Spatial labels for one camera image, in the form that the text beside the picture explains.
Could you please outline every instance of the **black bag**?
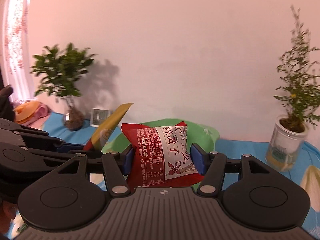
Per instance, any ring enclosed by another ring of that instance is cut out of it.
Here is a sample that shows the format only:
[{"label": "black bag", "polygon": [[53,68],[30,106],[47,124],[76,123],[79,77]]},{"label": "black bag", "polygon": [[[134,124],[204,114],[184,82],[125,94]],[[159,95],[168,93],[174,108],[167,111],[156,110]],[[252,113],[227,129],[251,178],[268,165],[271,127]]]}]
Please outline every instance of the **black bag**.
[{"label": "black bag", "polygon": [[10,85],[0,91],[0,118],[14,122],[15,112],[9,100],[12,93],[13,89]]},{"label": "black bag", "polygon": [[7,96],[0,96],[0,118],[14,122],[15,113]]}]

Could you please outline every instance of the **ridged surface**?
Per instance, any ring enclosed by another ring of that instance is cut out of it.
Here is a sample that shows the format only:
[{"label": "ridged surface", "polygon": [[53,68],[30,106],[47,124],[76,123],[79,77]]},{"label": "ridged surface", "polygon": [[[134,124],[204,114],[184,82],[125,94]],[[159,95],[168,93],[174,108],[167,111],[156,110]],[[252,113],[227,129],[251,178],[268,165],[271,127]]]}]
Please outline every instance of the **ridged surface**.
[{"label": "ridged surface", "polygon": [[258,232],[231,220],[215,199],[202,198],[191,188],[137,188],[127,198],[113,199],[89,226],[65,233],[28,228],[16,240],[309,240],[301,228]]}]

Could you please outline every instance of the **logo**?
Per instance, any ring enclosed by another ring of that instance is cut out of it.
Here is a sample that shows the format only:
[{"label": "logo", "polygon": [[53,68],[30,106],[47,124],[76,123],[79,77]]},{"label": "logo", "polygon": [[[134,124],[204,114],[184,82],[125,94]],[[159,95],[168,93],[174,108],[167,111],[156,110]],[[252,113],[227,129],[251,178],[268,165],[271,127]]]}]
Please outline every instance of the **logo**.
[{"label": "logo", "polygon": [[167,195],[168,193],[169,193],[169,191],[167,191],[167,190],[165,190],[165,189],[163,189],[163,190],[160,191],[160,194],[162,194],[162,195]]}]

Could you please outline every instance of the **folded towel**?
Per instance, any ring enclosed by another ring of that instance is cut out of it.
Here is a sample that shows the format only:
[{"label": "folded towel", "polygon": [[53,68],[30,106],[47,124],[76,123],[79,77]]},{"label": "folded towel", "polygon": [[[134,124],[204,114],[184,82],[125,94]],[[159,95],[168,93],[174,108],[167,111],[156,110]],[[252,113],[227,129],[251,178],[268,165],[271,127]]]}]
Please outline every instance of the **folded towel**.
[{"label": "folded towel", "polygon": [[26,122],[22,123],[25,126],[32,124],[33,122],[37,121],[42,117],[46,117],[49,114],[50,110],[47,105],[40,103],[38,109],[33,113],[33,116],[27,120]]},{"label": "folded towel", "polygon": [[14,111],[16,112],[15,122],[22,124],[26,121],[29,121],[35,111],[39,108],[40,102],[37,100],[31,100],[25,102],[17,107],[15,107]]}]

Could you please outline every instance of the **red plastic wrapper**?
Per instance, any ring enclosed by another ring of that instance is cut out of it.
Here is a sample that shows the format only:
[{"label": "red plastic wrapper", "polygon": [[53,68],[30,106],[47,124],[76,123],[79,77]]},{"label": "red plastic wrapper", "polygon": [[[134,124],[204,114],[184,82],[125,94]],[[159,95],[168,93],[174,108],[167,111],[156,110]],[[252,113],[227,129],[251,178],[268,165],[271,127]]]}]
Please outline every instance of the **red plastic wrapper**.
[{"label": "red plastic wrapper", "polygon": [[135,149],[127,178],[131,191],[137,186],[188,187],[203,179],[187,150],[185,122],[162,127],[123,123],[121,130]]}]

